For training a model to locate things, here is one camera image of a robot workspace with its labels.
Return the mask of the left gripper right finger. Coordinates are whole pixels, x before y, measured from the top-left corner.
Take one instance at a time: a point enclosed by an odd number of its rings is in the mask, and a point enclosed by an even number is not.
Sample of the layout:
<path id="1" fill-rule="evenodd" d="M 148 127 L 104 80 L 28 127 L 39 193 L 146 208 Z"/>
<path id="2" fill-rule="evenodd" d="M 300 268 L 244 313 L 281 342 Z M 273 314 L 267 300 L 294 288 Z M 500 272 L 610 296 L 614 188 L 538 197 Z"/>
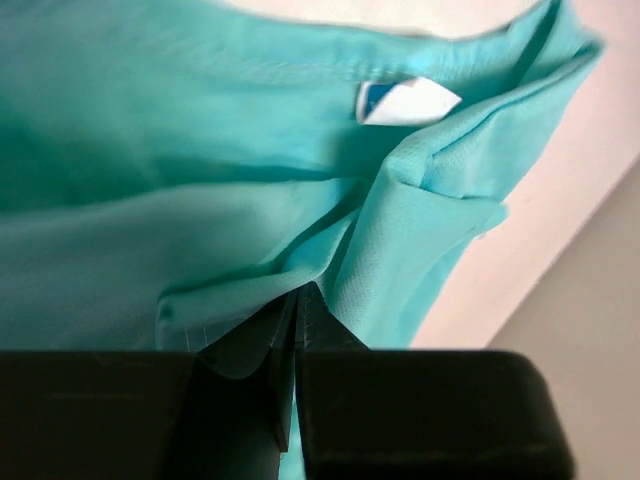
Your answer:
<path id="1" fill-rule="evenodd" d="M 310 479 L 571 479 L 547 383 L 504 350 L 373 350 L 318 287 L 297 299 L 296 400 Z"/>

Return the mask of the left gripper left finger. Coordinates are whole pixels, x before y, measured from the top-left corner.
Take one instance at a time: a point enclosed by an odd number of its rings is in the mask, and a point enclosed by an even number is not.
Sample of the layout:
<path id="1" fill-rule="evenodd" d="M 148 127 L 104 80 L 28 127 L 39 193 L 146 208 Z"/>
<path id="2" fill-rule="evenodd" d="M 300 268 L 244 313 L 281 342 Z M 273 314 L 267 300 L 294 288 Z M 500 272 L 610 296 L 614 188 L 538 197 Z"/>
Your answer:
<path id="1" fill-rule="evenodd" d="M 294 294 L 197 353 L 3 352 L 5 479 L 274 479 Z"/>

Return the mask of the teal t shirt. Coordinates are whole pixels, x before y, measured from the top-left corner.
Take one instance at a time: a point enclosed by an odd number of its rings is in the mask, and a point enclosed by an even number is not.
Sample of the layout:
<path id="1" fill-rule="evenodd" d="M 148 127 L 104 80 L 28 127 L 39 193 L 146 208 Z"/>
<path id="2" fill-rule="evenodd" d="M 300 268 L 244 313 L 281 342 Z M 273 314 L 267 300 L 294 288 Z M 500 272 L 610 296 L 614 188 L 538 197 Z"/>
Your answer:
<path id="1" fill-rule="evenodd" d="M 602 41 L 564 1 L 446 40 L 208 1 L 1 5 L 1 355 L 197 353 L 315 284 L 410 342 Z"/>

